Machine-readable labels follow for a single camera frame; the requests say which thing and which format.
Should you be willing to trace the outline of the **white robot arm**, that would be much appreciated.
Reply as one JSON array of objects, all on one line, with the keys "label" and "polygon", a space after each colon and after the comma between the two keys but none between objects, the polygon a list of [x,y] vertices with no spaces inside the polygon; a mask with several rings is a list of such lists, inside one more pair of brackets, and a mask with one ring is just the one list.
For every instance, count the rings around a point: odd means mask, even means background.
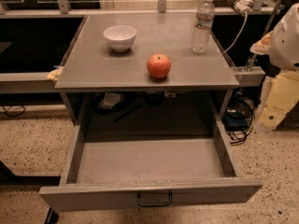
[{"label": "white robot arm", "polygon": [[275,28],[254,43],[250,51],[268,55],[270,63],[280,69],[271,80],[259,123],[276,129],[299,102],[299,4],[294,4]]}]

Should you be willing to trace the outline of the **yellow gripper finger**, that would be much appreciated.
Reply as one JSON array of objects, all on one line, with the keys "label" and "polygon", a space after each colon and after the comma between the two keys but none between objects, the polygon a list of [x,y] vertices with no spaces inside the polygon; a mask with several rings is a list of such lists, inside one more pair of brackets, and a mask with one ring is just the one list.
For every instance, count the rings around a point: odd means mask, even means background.
[{"label": "yellow gripper finger", "polygon": [[268,55],[270,53],[270,44],[273,32],[264,35],[259,41],[250,47],[250,51],[257,55]]},{"label": "yellow gripper finger", "polygon": [[262,85],[258,123],[269,129],[276,127],[299,102],[299,73],[280,72],[266,76]]}]

